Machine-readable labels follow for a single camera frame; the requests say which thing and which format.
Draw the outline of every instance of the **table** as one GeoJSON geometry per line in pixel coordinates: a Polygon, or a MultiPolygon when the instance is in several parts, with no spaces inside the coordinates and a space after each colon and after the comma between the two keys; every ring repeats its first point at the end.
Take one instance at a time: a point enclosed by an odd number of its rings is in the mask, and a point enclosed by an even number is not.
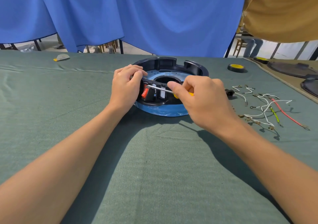
{"type": "MultiPolygon", "coordinates": [[[[144,55],[0,51],[0,183],[97,115],[108,103],[115,69],[144,55]]],[[[245,59],[177,57],[205,66],[225,87],[293,99],[278,113],[284,128],[253,128],[318,170],[317,105],[245,59]],[[247,73],[226,69],[241,64],[247,73]]],[[[249,106],[260,101],[249,95],[249,106]]],[[[241,98],[237,114],[253,114],[241,98]]],[[[275,123],[275,117],[269,117],[275,123]]],[[[166,118],[132,108],[97,159],[62,223],[288,223],[247,166],[189,116],[166,118]]]]}

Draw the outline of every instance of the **right hand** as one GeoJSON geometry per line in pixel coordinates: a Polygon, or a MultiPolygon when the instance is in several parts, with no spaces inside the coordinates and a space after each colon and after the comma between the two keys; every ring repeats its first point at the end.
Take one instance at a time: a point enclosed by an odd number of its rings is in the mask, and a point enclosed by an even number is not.
{"type": "Polygon", "coordinates": [[[180,98],[193,122],[215,135],[239,120],[220,79],[191,75],[185,78],[183,85],[170,81],[168,87],[180,98]]]}

